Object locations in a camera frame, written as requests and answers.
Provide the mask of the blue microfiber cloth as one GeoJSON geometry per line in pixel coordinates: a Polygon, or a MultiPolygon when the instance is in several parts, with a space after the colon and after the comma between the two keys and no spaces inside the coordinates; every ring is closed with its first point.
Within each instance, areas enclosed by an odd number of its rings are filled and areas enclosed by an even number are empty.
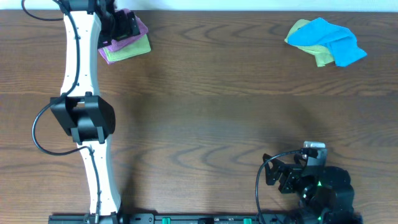
{"type": "Polygon", "coordinates": [[[338,67],[347,67],[368,54],[358,46],[350,29],[331,24],[319,17],[310,21],[289,37],[289,45],[322,45],[329,49],[338,67]]]}

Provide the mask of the folded purple cloth underneath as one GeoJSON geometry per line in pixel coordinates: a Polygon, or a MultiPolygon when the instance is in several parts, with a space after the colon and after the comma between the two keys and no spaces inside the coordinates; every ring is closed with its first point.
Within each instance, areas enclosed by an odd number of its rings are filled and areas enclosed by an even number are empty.
{"type": "Polygon", "coordinates": [[[108,58],[109,52],[106,49],[99,49],[98,52],[103,57],[103,59],[106,61],[106,63],[108,65],[111,65],[112,63],[114,63],[113,61],[110,61],[110,59],[108,58]]]}

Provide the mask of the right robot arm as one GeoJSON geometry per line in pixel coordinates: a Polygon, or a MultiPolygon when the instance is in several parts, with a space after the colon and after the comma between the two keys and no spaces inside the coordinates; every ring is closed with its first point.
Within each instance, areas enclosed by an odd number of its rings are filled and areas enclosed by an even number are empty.
{"type": "Polygon", "coordinates": [[[353,208],[354,188],[347,170],[326,166],[327,149],[303,147],[275,156],[264,154],[256,177],[255,198],[260,222],[265,223],[259,203],[259,178],[266,184],[279,181],[279,192],[297,194],[300,208],[286,213],[284,223],[362,224],[353,208]]]}

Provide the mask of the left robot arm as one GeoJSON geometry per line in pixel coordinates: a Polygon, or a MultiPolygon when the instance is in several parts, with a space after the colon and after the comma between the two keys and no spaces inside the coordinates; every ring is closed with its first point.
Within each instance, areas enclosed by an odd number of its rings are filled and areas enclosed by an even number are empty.
{"type": "Polygon", "coordinates": [[[90,190],[84,215],[51,215],[49,223],[137,223],[124,213],[111,165],[116,129],[113,107],[100,96],[97,53],[113,39],[139,34],[134,14],[116,11],[114,1],[58,1],[67,31],[65,78],[50,109],[82,156],[90,190]]]}

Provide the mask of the folded green cloth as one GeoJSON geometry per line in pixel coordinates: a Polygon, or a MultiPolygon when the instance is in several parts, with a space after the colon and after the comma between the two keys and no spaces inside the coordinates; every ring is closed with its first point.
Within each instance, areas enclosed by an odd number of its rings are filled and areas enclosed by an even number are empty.
{"type": "Polygon", "coordinates": [[[109,52],[108,58],[110,59],[110,61],[113,61],[114,63],[138,55],[146,54],[151,51],[150,42],[147,34],[141,37],[139,40],[123,47],[121,50],[110,52],[105,47],[103,49],[106,49],[109,52]]]}

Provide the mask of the crumpled green cloth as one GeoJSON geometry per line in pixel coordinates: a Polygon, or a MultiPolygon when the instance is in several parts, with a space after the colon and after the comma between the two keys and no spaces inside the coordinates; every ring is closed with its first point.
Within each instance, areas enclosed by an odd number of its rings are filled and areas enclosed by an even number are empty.
{"type": "MultiPolygon", "coordinates": [[[[286,38],[284,39],[285,43],[289,43],[289,37],[297,32],[300,28],[303,26],[307,25],[310,21],[305,20],[305,19],[299,19],[289,30],[289,33],[287,34],[286,38]]],[[[329,51],[328,48],[322,46],[322,45],[312,45],[312,46],[298,46],[294,45],[294,47],[310,54],[315,57],[315,62],[317,64],[317,67],[324,67],[325,65],[332,63],[335,61],[333,58],[331,52],[329,51]]]]}

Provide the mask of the purple microfiber cloth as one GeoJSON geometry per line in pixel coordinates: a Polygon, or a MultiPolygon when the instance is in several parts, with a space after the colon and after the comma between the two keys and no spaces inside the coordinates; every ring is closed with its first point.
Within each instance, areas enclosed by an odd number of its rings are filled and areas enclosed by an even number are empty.
{"type": "Polygon", "coordinates": [[[139,40],[148,33],[148,28],[129,9],[116,11],[116,26],[111,40],[104,46],[110,52],[121,50],[123,47],[139,40]]]}

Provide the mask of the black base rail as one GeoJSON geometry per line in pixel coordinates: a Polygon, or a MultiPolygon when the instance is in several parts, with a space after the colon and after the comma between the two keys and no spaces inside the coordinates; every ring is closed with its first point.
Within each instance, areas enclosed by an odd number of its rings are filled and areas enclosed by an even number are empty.
{"type": "MultiPolygon", "coordinates": [[[[343,221],[333,218],[299,217],[296,213],[266,213],[263,215],[266,223],[362,223],[360,215],[343,221]]],[[[153,213],[136,213],[127,215],[101,216],[94,215],[51,215],[49,224],[89,224],[89,223],[120,223],[120,224],[258,224],[259,215],[154,215],[153,213]]]]}

